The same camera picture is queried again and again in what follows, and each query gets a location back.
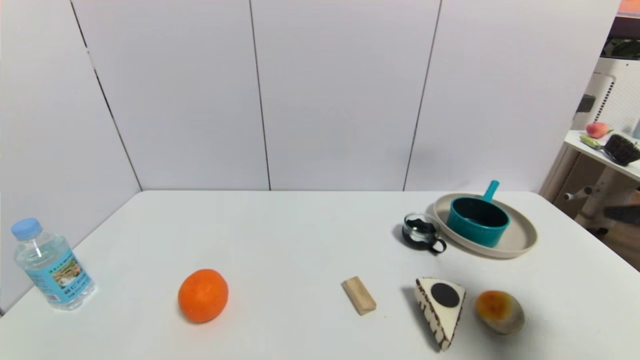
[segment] plate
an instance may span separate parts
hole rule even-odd
[[[470,193],[451,193],[439,198],[433,204],[433,213],[442,225],[442,232],[458,245],[491,258],[513,259],[531,250],[538,242],[538,232],[529,219],[511,206],[496,200],[493,200],[492,203],[500,206],[511,218],[511,223],[504,230],[498,245],[486,247],[458,235],[447,226],[447,219],[449,218],[451,201],[461,196],[476,197],[478,199],[482,197],[482,195]]]

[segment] water bottle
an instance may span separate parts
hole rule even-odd
[[[64,236],[42,230],[38,220],[26,218],[11,226],[18,239],[13,259],[29,275],[51,306],[73,310],[95,285],[80,266]]]
[[[640,120],[636,124],[636,128],[634,129],[633,135],[634,138],[640,139]]]

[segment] brush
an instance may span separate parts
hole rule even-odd
[[[586,135],[580,136],[580,141],[594,150],[602,150],[611,161],[623,167],[640,160],[640,149],[624,136],[618,134],[611,135],[604,146]]]

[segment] saucepan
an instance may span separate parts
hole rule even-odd
[[[494,247],[509,226],[509,215],[491,202],[500,183],[493,180],[481,199],[458,197],[451,202],[447,226],[468,240]]]

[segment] bottle label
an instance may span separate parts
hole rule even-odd
[[[25,272],[51,304],[66,304],[74,300],[91,282],[71,249],[51,265]]]

